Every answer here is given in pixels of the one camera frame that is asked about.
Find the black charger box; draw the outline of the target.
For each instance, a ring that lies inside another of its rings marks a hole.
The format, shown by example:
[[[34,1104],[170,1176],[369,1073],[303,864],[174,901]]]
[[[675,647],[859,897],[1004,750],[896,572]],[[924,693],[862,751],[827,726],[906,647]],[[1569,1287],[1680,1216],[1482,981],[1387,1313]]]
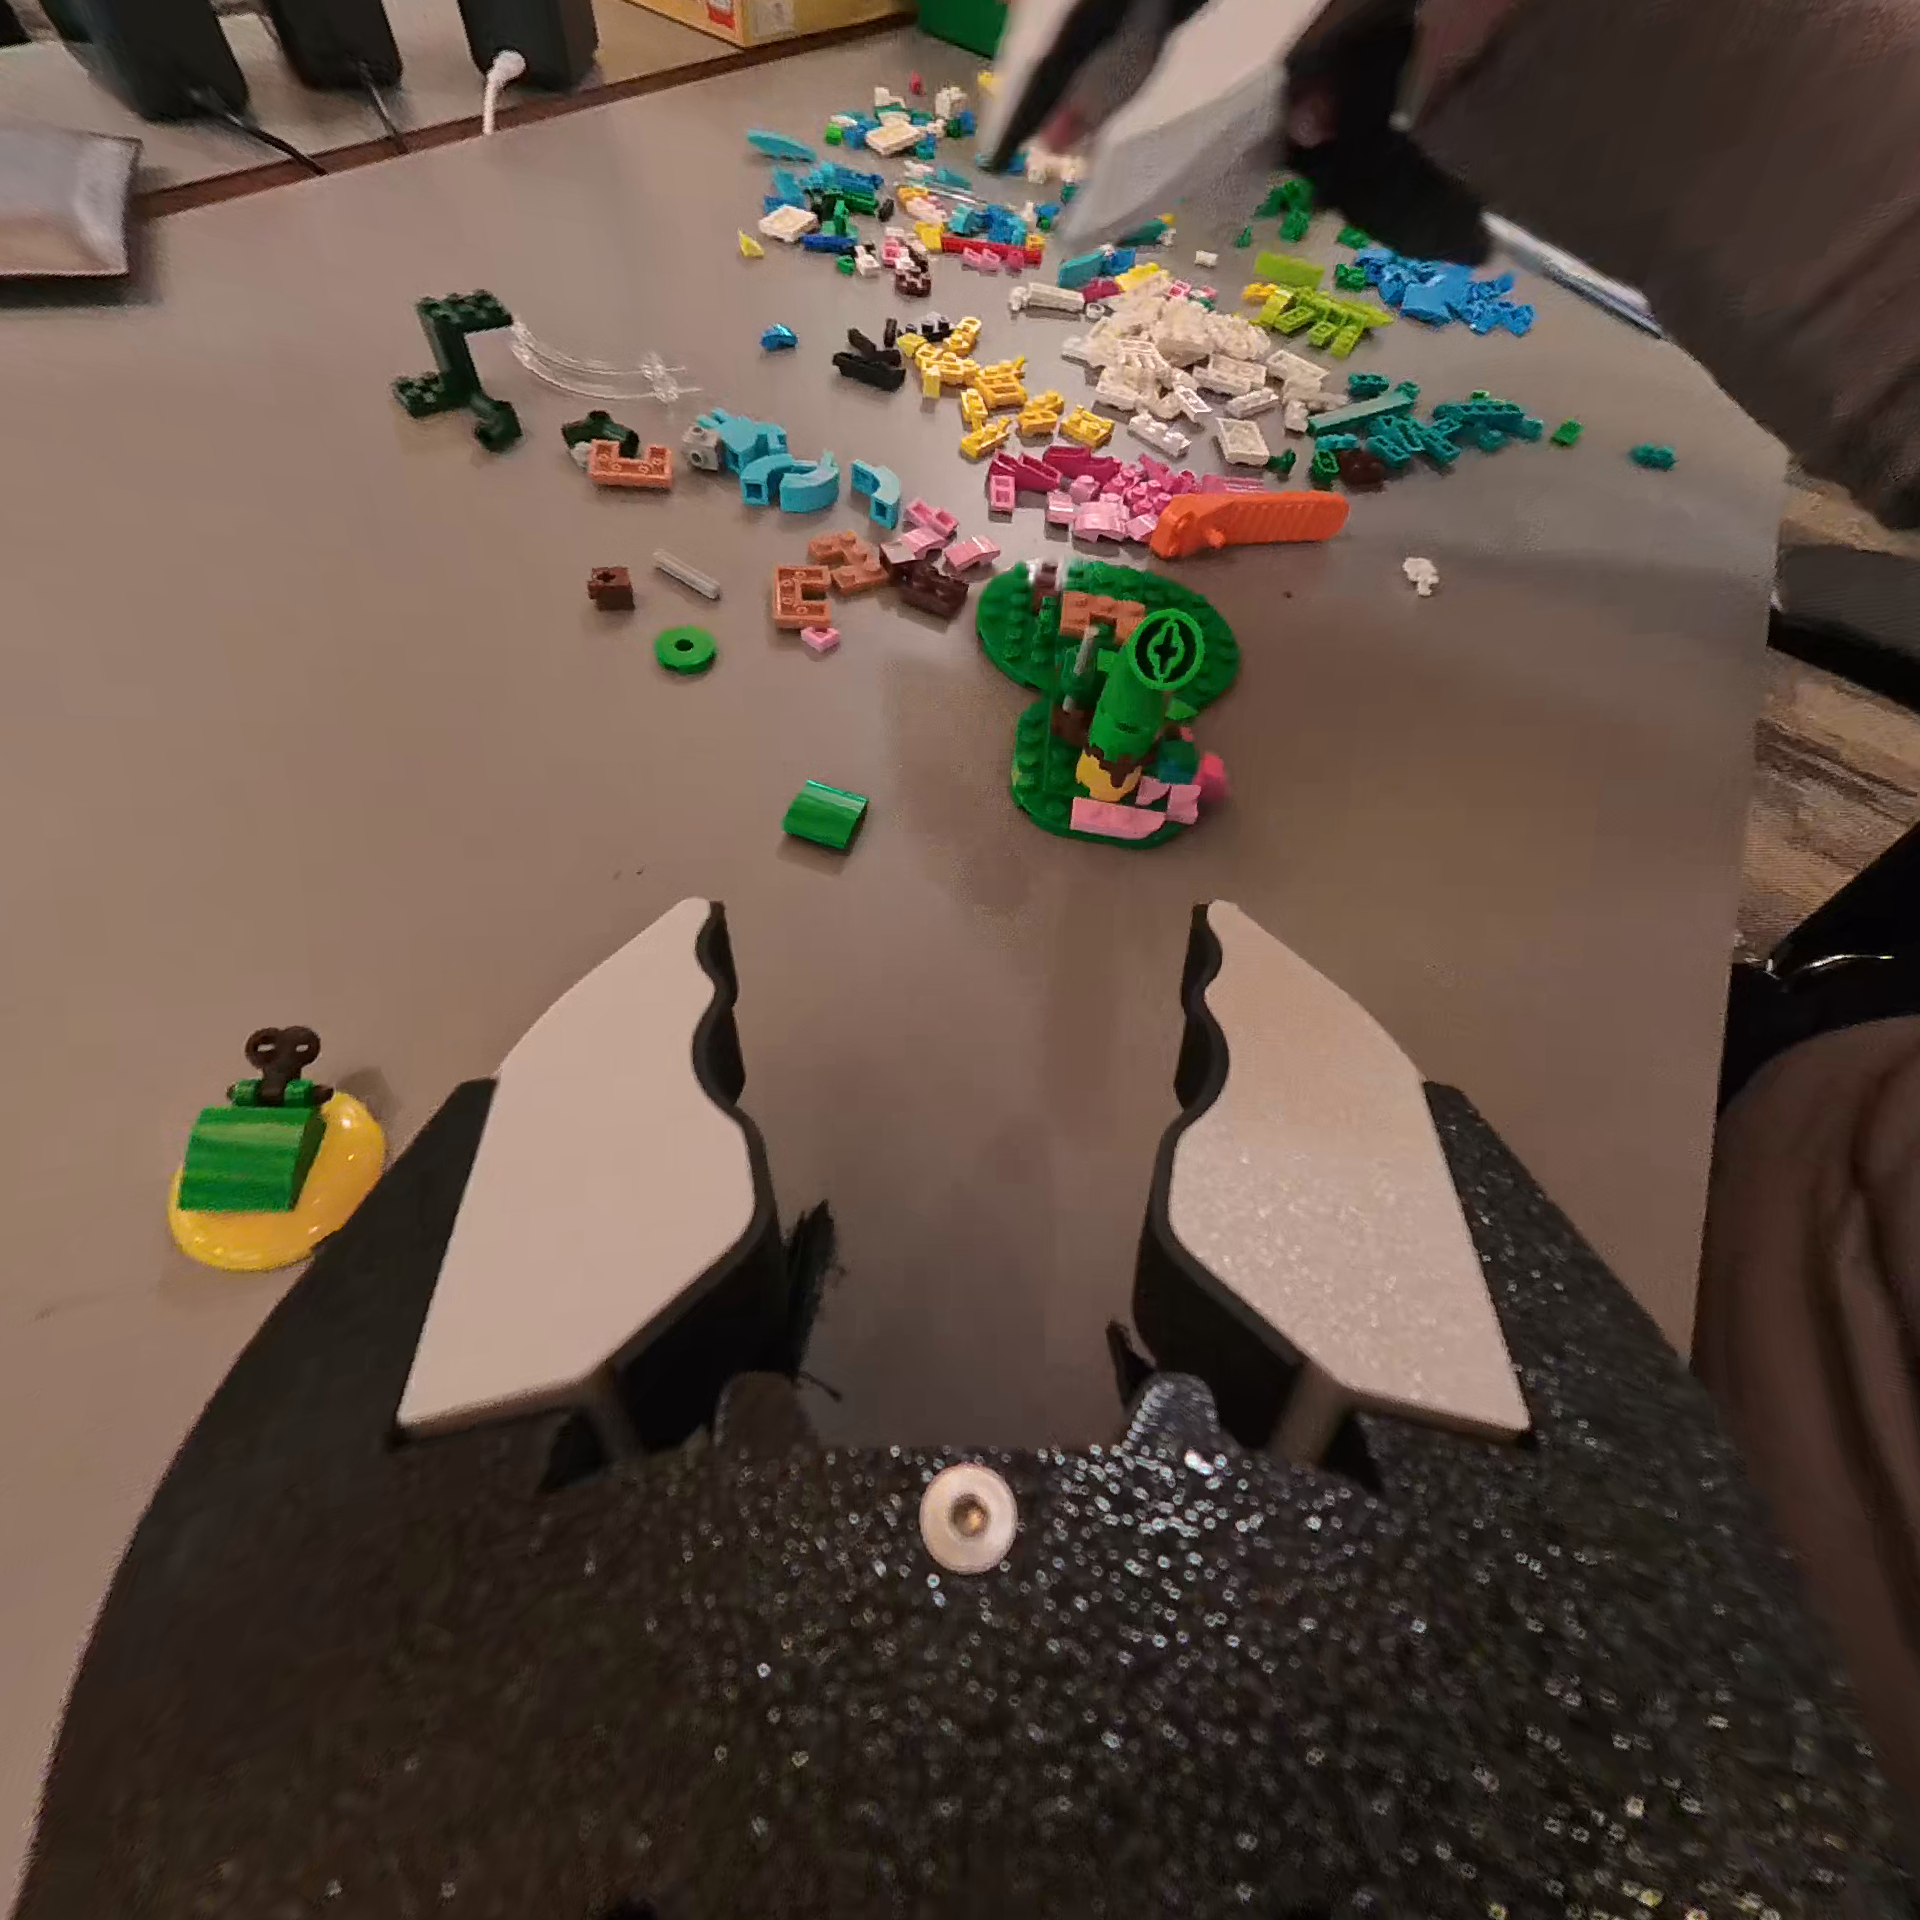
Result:
[[[392,88],[402,79],[386,5],[260,1],[279,47],[306,88]]]
[[[482,76],[497,56],[516,53],[521,78],[566,90],[588,79],[600,29],[593,1],[457,1],[470,55]]]
[[[60,41],[154,122],[250,112],[250,82],[210,1],[39,1]]]

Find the dark green toy brick build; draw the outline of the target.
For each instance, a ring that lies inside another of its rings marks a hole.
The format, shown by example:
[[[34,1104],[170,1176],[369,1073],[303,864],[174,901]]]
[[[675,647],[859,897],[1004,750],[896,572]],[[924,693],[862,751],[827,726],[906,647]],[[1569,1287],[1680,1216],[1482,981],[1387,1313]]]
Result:
[[[487,453],[505,453],[521,439],[515,406],[487,393],[470,338],[513,324],[513,311],[490,289],[424,296],[416,318],[435,353],[435,367],[392,383],[401,409],[416,420],[470,413],[471,434]]]

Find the yellow base green slope build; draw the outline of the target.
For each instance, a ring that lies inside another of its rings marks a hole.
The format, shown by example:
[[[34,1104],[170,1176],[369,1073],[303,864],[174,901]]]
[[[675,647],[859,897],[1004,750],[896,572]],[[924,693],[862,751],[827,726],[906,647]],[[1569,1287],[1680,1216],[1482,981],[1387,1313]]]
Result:
[[[183,1257],[240,1274],[316,1255],[390,1156],[363,1100],[313,1073],[316,1028],[260,1026],[244,1053],[248,1073],[195,1117],[164,1209]]]

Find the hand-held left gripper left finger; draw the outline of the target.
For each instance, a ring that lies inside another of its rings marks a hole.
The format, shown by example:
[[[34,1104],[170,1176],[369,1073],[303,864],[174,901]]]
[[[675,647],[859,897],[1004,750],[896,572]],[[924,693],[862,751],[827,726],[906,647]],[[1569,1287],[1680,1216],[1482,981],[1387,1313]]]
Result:
[[[409,1442],[559,1412],[611,1453],[660,1453],[786,1358],[737,994],[727,910],[691,896],[513,1046],[395,1408]]]

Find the person's right forearm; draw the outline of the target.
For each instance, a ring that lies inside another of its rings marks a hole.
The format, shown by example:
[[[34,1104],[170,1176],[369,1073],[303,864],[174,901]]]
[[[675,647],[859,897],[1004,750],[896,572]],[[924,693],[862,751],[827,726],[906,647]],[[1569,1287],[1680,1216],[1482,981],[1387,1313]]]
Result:
[[[1918,5],[1423,5],[1416,76],[1431,158],[1915,530]]]

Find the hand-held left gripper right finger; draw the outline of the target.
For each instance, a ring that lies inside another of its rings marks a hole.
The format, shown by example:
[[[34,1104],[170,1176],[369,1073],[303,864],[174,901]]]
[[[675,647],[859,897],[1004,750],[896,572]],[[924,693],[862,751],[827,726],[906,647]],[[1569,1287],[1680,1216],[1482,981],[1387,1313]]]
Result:
[[[1359,1417],[1514,1447],[1516,1362],[1426,1081],[1378,1020],[1239,904],[1191,911],[1175,1117],[1134,1320],[1250,1452],[1321,1465]]]

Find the grey desk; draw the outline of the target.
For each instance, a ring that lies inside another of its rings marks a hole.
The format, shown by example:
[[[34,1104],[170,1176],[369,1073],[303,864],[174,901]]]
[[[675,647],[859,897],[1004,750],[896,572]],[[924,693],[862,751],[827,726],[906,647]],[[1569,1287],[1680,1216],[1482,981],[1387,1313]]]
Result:
[[[1084,1445],[1222,896],[1474,1094],[1690,1337],[1785,457],[1680,349],[1536,278],[1521,340],[1387,327],[1393,377],[1587,434],[1188,566],[1248,649],[1204,726],[1233,798],[1151,852],[1018,812],[1019,694],[962,617],[873,591],[830,656],[780,634],[771,573],[817,518],[691,471],[600,496],[575,404],[498,338],[507,454],[395,404],[416,298],[490,288],[980,525],[954,404],[830,367],[896,301],[737,253],[746,129],[817,137],[910,68],[976,61],[887,32],[418,142],[170,209],[130,301],[4,305],[8,1909],[115,1564],[291,1282],[162,1220],[255,1026],[313,1023],[406,1144],[666,908],[723,901],[783,1213],[826,1199],[839,1233],[824,1429]],[[633,613],[588,598],[611,564]],[[721,639],[707,674],[656,662],[675,624]],[[871,798],[843,854],[783,833],[810,777]]]

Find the clear curved toy piece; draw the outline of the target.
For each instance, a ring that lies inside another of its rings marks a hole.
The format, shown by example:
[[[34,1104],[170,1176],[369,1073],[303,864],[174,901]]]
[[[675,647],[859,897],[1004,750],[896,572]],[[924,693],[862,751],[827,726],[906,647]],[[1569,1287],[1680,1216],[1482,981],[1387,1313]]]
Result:
[[[511,349],[519,367],[553,393],[648,399],[667,409],[703,393],[683,365],[666,361],[654,348],[618,358],[579,353],[550,343],[526,319],[515,318]]]

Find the pile of toy bricks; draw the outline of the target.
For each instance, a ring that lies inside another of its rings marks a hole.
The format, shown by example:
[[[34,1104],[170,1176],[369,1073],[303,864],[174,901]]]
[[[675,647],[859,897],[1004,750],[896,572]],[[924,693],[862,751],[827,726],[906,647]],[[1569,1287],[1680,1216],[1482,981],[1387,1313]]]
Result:
[[[968,122],[913,113],[886,90],[875,113],[836,113],[826,127],[830,158],[806,176],[778,170],[738,248],[798,246],[846,276],[886,274],[916,303],[880,338],[852,327],[832,367],[870,393],[916,388],[929,406],[954,398],[959,449],[984,479],[988,514],[1043,504],[1072,544],[1153,556],[1147,536],[1179,494],[1352,497],[1418,462],[1444,471],[1464,448],[1545,439],[1544,418],[1486,391],[1438,399],[1423,415],[1410,378],[1359,367],[1336,381],[1331,367],[1283,348],[1298,340],[1345,358],[1395,319],[1524,334],[1534,311],[1508,296],[1514,278],[1368,246],[1346,229],[1339,241],[1355,253],[1334,285],[1307,261],[1262,253],[1268,278],[1244,288],[1258,303],[1250,316],[1222,311],[1211,288],[1169,276],[1132,245],[1063,257],[1058,278],[1046,280],[1046,241],[1066,206],[988,202],[934,167],[936,129]],[[774,620],[814,652],[839,639],[835,597],[891,585],[903,606],[952,620],[976,609],[996,575],[994,540],[969,536],[954,514],[908,496],[882,463],[802,460],[778,422],[715,406],[675,453],[588,410],[563,425],[563,441],[602,489],[663,494],[683,463],[737,479],[753,506],[814,514],[846,497],[862,506],[862,532],[818,532],[807,562],[776,572]]]

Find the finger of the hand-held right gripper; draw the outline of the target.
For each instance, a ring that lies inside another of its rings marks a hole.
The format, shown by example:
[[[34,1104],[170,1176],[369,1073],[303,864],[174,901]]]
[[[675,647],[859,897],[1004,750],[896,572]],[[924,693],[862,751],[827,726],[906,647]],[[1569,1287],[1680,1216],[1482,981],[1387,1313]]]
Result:
[[[1138,96],[1186,23],[1185,1],[1010,5],[980,112],[980,158],[1006,174],[1034,142],[1071,148]]]
[[[1142,86],[1094,137],[1067,236],[1100,241],[1209,185],[1286,113],[1292,1],[1211,1],[1175,28]]]

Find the green toy brick tree build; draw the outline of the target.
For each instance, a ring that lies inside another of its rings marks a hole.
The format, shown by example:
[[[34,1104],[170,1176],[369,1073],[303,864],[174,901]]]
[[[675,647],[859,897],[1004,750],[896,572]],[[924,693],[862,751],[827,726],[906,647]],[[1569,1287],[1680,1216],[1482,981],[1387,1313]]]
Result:
[[[1200,714],[1242,671],[1242,641],[1208,597],[1142,566],[1006,566],[980,586],[976,638],[1026,693],[1008,785],[1066,840],[1161,847],[1227,798]]]

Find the yellow cardboard box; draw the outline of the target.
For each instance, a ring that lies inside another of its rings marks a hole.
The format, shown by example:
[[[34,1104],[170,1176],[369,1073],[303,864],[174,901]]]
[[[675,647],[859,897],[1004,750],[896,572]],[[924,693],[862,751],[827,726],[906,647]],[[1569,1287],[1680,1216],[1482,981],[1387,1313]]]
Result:
[[[902,18],[913,23],[922,10],[920,1],[628,1],[628,6],[738,49]]]

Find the orange brick separator tool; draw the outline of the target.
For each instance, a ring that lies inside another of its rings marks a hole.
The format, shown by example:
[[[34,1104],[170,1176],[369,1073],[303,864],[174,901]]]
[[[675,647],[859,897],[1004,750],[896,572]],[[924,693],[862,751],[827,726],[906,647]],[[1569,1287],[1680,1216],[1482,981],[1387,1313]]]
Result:
[[[1320,489],[1191,490],[1175,496],[1147,548],[1159,560],[1194,560],[1239,546],[1320,544],[1343,532],[1352,501]]]

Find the grey pouch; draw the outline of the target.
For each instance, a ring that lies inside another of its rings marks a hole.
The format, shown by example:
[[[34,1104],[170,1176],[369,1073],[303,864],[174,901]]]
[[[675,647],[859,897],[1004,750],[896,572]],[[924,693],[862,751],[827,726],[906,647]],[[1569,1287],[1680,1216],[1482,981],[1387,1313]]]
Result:
[[[142,140],[3,127],[3,280],[123,280]]]

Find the person's grey sweatshirt torso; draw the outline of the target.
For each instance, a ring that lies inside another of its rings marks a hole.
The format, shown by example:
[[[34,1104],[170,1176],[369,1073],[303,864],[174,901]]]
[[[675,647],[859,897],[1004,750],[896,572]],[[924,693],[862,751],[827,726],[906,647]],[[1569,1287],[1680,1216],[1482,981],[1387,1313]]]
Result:
[[[1694,1362],[1918,1809],[1918,1021],[1790,1046],[1720,1117]]]

